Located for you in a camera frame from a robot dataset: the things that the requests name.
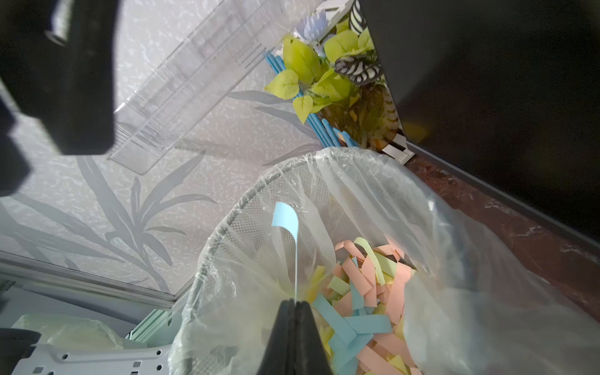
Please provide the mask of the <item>mesh trash bin with bag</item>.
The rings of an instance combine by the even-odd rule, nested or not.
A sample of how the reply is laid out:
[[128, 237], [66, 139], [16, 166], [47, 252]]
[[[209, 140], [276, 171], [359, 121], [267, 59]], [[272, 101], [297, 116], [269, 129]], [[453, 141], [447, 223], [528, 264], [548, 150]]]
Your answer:
[[599, 324], [394, 160], [273, 167], [204, 246], [173, 374], [255, 374], [283, 301], [332, 374], [597, 374]]

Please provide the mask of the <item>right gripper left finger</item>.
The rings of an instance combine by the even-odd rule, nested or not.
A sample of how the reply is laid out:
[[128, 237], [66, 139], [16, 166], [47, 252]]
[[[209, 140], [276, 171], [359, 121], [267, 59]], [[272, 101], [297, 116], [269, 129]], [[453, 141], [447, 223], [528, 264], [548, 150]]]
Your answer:
[[283, 301], [257, 375], [295, 374], [296, 302]]

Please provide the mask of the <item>black computer monitor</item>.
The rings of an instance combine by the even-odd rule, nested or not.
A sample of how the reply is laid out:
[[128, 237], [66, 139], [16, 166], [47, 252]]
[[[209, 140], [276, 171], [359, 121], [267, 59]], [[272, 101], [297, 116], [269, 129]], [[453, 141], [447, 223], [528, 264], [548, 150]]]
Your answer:
[[409, 142], [598, 245], [598, 2], [361, 6]]

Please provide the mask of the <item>clear plastic tray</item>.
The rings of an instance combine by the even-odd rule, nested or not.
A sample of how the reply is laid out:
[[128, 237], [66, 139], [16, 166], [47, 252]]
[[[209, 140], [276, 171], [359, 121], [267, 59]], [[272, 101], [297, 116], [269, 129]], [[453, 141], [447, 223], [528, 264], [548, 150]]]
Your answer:
[[318, 1], [221, 1], [115, 111], [109, 159], [147, 173]]

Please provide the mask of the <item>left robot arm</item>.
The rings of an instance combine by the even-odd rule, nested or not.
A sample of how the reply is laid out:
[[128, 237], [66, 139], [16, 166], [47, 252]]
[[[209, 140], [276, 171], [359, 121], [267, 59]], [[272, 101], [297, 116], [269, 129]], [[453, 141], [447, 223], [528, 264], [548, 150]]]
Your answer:
[[1, 81], [62, 154], [101, 155], [115, 142], [113, 43], [119, 1], [75, 1], [66, 38], [55, 1], [1, 3]]

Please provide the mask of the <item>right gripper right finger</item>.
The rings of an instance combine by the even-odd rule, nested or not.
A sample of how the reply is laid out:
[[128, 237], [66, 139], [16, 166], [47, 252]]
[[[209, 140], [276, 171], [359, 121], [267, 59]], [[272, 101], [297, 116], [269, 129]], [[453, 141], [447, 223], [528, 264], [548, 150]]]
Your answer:
[[332, 375], [311, 306], [307, 302], [295, 304], [294, 374]]

